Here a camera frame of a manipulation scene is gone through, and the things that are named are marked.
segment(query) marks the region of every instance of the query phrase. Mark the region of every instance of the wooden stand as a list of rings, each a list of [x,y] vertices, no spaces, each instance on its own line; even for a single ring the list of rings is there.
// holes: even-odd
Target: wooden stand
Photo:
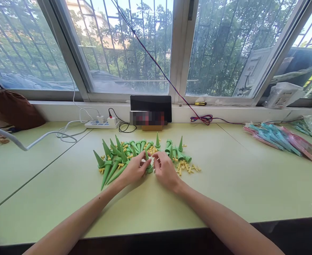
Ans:
[[[143,131],[162,131],[163,126],[142,126]]]

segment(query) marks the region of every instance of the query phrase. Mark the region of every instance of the hand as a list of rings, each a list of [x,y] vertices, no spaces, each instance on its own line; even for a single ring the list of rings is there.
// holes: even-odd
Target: hand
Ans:
[[[146,168],[151,163],[151,158],[147,161],[142,161],[142,159],[145,159],[145,151],[142,151],[136,157],[130,159],[127,168],[117,178],[117,182],[121,182],[123,187],[126,187],[129,184],[141,179],[146,171]]]
[[[177,175],[173,162],[165,152],[156,152],[152,155],[157,180],[169,190],[176,192],[182,183]]]

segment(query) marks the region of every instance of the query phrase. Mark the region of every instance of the white cable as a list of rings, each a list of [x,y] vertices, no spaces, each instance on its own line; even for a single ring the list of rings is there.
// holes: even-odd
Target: white cable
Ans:
[[[14,142],[20,149],[22,149],[23,151],[28,151],[31,147],[33,147],[36,143],[40,142],[44,137],[48,136],[49,134],[53,134],[53,133],[57,133],[57,134],[62,134],[62,135],[65,135],[71,139],[74,140],[74,142],[72,143],[75,143],[77,142],[77,139],[70,136],[70,135],[67,135],[67,134],[64,134],[64,133],[61,133],[61,132],[58,132],[58,131],[51,131],[51,132],[48,132],[44,135],[42,135],[39,139],[37,139],[36,141],[34,141],[33,143],[31,143],[28,147],[25,147],[14,135],[4,131],[4,130],[1,130],[0,129],[0,135],[4,136],[4,137],[7,137],[9,138],[12,142]]]

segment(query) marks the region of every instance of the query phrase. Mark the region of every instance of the window glass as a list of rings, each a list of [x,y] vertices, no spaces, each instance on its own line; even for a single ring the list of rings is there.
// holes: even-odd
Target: window glass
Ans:
[[[65,0],[92,77],[91,92],[169,94],[169,84],[111,0]],[[173,1],[119,0],[141,42],[170,75]]]
[[[296,0],[200,0],[186,96],[253,97]]]
[[[270,88],[277,81],[286,81],[304,88],[302,98],[312,99],[312,14],[300,32],[286,58],[268,86],[264,97],[270,93]]]
[[[34,0],[0,1],[0,85],[73,90],[73,79]]]

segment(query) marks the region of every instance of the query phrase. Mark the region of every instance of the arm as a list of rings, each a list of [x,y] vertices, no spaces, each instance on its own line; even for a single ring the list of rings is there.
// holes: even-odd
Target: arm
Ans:
[[[236,213],[183,182],[165,152],[157,152],[153,157],[156,177],[161,184],[183,198],[235,255],[283,254]]]
[[[62,221],[24,254],[68,254],[110,200],[143,176],[151,162],[151,159],[142,162],[144,156],[143,151],[132,158],[124,172],[108,188]]]

